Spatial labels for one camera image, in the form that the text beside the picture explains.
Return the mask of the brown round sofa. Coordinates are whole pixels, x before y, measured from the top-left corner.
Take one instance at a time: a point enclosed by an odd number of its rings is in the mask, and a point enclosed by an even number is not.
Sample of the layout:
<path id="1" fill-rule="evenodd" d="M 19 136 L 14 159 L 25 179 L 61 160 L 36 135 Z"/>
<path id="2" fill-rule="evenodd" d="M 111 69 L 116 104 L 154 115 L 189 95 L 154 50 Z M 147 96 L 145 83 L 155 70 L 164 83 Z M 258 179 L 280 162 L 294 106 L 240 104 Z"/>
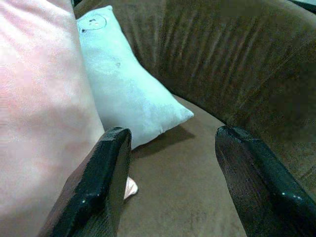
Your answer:
<path id="1" fill-rule="evenodd" d="M 291 0 L 79 0 L 107 5 L 188 122 L 133 152 L 118 237 L 246 237 L 215 155 L 224 124 L 262 139 L 316 201 L 316 14 Z"/>

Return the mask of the grey printed long pillow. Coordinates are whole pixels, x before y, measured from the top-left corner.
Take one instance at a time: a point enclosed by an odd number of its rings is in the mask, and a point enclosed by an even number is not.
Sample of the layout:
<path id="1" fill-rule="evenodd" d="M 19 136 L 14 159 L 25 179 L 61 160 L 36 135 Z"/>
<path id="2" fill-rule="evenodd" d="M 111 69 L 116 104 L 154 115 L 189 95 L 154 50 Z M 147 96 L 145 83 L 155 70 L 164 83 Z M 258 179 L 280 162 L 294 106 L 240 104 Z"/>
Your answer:
<path id="1" fill-rule="evenodd" d="M 77 20 L 77 26 L 87 77 L 105 129 L 130 129 L 135 149 L 194 116 L 141 66 L 110 5 L 89 11 Z"/>

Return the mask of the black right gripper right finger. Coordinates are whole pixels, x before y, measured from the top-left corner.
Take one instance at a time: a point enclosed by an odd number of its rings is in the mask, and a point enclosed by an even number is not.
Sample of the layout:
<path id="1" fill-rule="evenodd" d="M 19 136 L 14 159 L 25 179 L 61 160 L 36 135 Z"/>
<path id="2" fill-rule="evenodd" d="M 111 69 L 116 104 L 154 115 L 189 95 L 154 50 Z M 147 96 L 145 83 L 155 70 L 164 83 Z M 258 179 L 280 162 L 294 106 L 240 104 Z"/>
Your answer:
<path id="1" fill-rule="evenodd" d="M 316 202 L 261 139 L 225 125 L 215 153 L 247 237 L 316 237 Z"/>

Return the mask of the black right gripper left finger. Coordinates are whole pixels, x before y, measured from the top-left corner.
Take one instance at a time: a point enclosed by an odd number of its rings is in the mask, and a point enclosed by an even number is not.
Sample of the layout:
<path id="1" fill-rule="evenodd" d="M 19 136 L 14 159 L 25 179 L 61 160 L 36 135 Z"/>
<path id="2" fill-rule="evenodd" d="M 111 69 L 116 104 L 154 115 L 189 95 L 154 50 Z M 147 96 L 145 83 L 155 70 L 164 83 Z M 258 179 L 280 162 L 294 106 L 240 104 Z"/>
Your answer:
<path id="1" fill-rule="evenodd" d="M 107 130 L 67 179 L 39 237 L 117 237 L 131 131 Z"/>

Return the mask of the pink square pillow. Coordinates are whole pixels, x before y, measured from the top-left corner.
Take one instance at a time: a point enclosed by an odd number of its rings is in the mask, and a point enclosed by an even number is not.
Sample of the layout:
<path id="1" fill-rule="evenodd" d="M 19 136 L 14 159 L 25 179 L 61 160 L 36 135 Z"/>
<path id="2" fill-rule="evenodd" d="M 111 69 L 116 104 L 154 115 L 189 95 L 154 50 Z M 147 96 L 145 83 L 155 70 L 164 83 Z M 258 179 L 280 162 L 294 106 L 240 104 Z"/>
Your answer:
<path id="1" fill-rule="evenodd" d="M 104 128 L 71 0 L 0 0 L 0 237 L 36 237 Z"/>

